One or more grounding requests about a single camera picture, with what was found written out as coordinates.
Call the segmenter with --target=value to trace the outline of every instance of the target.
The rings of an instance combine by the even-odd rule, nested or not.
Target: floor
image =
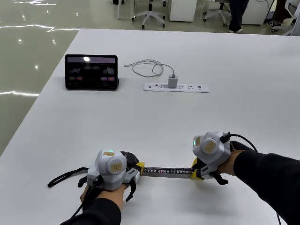
[[[203,22],[203,9],[218,4],[198,2],[195,21],[168,22],[164,30],[227,32],[220,19]],[[147,2],[137,11],[144,11]],[[121,19],[112,0],[1,0],[0,43],[0,154],[39,96],[59,60],[80,28],[141,29],[141,19],[131,21],[131,4],[125,2]],[[155,11],[164,11],[161,3]],[[264,26],[244,26],[245,33],[265,34]],[[162,30],[150,21],[146,30]]]

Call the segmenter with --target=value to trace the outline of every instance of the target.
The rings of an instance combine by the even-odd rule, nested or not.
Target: yellow label
[[[208,142],[204,148],[204,151],[206,151],[206,153],[210,154],[214,150],[215,146],[216,146],[216,144],[214,142]]]
[[[196,146],[199,146],[200,145],[200,137],[197,137],[196,138]]]
[[[103,153],[103,156],[114,156],[114,152],[108,152],[108,151],[105,151]]]
[[[111,172],[117,172],[122,170],[122,163],[116,163],[111,165]]]

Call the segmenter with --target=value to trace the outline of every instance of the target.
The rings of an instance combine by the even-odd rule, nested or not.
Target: shoe
[[[235,33],[236,33],[236,34],[239,34],[239,33],[243,32],[243,31],[244,31],[244,29],[241,28],[241,29],[239,29],[238,31],[236,31]]]
[[[244,29],[239,29],[239,30],[237,30],[237,31],[233,31],[233,30],[230,30],[230,29],[228,29],[228,33],[230,33],[230,34],[239,34],[239,33],[241,33],[241,32],[243,32],[244,31]]]
[[[276,20],[272,20],[270,22],[267,22],[267,26],[270,28],[274,28],[274,27],[280,27],[282,24],[282,22],[278,22]]]

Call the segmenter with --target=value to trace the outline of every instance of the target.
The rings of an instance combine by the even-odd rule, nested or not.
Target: power strip
[[[185,84],[179,83],[176,88],[168,88],[167,83],[146,83],[144,91],[169,91],[169,92],[200,92],[209,93],[207,86],[202,84]]]

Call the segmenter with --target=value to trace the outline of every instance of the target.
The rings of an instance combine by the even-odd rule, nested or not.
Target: charger
[[[172,74],[168,79],[168,88],[177,88],[178,76]]]

